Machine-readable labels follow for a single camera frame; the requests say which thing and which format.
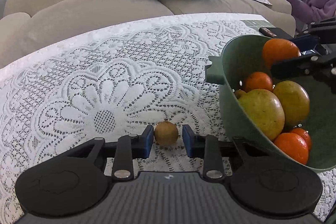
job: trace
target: floral lace pattern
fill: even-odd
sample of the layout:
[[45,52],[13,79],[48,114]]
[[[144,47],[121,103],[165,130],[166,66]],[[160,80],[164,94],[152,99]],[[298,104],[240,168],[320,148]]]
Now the floral lace pattern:
[[[24,170],[94,137],[116,141],[168,119],[180,133],[189,124],[224,140],[218,86],[204,82],[204,65],[231,38],[257,33],[245,19],[263,20],[214,13],[124,23],[58,42],[0,70],[0,223],[22,214],[14,185]],[[181,138],[170,148],[153,144],[148,159],[134,160],[135,173],[201,166],[187,157]],[[325,190],[315,213],[323,219],[335,199],[336,173],[320,177]]]

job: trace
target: tablecloth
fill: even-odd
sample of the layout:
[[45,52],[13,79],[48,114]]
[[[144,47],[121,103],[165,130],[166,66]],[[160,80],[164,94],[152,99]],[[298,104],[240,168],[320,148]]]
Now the tablecloth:
[[[0,70],[0,223],[22,210],[17,177],[27,168],[94,137],[116,141],[168,119],[225,140],[218,86],[204,82],[209,55],[233,37],[256,34],[247,14],[193,14],[128,22],[58,42]],[[228,159],[223,159],[231,173]],[[105,173],[111,171],[112,161]],[[153,145],[139,170],[200,170],[182,139]],[[335,170],[320,174],[323,196],[315,214],[324,220],[335,201]]]

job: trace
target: purple sweater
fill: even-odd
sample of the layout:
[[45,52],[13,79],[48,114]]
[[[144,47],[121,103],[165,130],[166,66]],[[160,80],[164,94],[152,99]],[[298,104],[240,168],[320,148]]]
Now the purple sweater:
[[292,5],[292,15],[306,24],[335,16],[336,0],[287,1]]

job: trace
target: sofa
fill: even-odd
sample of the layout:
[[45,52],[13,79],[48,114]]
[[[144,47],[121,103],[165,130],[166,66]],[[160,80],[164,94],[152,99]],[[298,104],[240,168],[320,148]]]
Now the sofa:
[[110,25],[190,13],[260,14],[290,35],[286,0],[7,0],[0,20],[0,68],[43,47]]

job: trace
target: gray ribbed surface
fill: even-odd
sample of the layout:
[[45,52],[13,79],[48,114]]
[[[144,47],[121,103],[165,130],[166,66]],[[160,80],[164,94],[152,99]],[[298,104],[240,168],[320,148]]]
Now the gray ribbed surface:
[[142,172],[116,184],[97,207],[64,219],[26,215],[18,224],[317,224],[313,216],[271,220],[244,211],[223,185],[207,183],[198,173]]

